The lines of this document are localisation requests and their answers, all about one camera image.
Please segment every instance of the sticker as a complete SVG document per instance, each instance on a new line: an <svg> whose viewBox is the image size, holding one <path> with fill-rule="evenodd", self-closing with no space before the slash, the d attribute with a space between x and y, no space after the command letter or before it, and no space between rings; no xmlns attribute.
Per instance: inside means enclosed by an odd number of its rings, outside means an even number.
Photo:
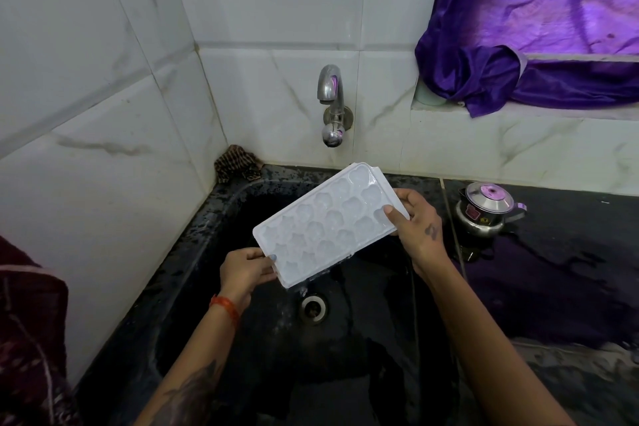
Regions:
<svg viewBox="0 0 639 426"><path fill-rule="evenodd" d="M481 212L477 211L472 204L468 204L466 206L466 215L472 220L476 221L479 216L481 216Z"/></svg>

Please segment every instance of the forearm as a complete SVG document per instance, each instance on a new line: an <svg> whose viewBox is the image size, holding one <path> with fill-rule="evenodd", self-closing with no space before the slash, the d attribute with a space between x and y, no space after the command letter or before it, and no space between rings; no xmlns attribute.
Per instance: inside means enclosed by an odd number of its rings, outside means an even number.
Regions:
<svg viewBox="0 0 639 426"><path fill-rule="evenodd" d="M234 336L228 312L211 307L134 426L205 424Z"/></svg>
<svg viewBox="0 0 639 426"><path fill-rule="evenodd" d="M472 390L491 423L573 425L450 260L442 261L424 279Z"/></svg>

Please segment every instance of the person's right arm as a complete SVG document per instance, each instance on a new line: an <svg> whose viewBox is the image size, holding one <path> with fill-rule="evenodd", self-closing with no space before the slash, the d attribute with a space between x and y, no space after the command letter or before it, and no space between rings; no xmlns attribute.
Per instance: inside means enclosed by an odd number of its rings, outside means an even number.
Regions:
<svg viewBox="0 0 639 426"><path fill-rule="evenodd" d="M574 426L459 274L443 245L442 219L424 197L395 189L410 220L384 206L415 272L431 289L449 339L488 419L498 426Z"/></svg>

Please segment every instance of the faucet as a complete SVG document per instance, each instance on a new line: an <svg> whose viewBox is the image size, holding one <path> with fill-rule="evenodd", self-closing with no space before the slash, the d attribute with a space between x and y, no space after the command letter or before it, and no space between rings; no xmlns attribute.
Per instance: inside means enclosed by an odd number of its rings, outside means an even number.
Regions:
<svg viewBox="0 0 639 426"><path fill-rule="evenodd" d="M327 147L339 147L344 132L353 125L353 112L344 106L342 73L334 64L327 64L320 71L318 99L323 105L330 105L324 111L324 128L321 138Z"/></svg>

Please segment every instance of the wall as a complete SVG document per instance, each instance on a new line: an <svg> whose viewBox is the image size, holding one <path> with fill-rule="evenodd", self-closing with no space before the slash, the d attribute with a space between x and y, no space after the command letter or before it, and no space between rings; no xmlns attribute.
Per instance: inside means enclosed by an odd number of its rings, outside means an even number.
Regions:
<svg viewBox="0 0 639 426"><path fill-rule="evenodd" d="M181 0L2 0L0 234L69 287L77 382L226 139Z"/></svg>
<svg viewBox="0 0 639 426"><path fill-rule="evenodd" d="M639 107L553 111L413 102L433 0L183 0L229 142L270 163L639 195ZM319 70L340 66L355 126L322 145Z"/></svg>

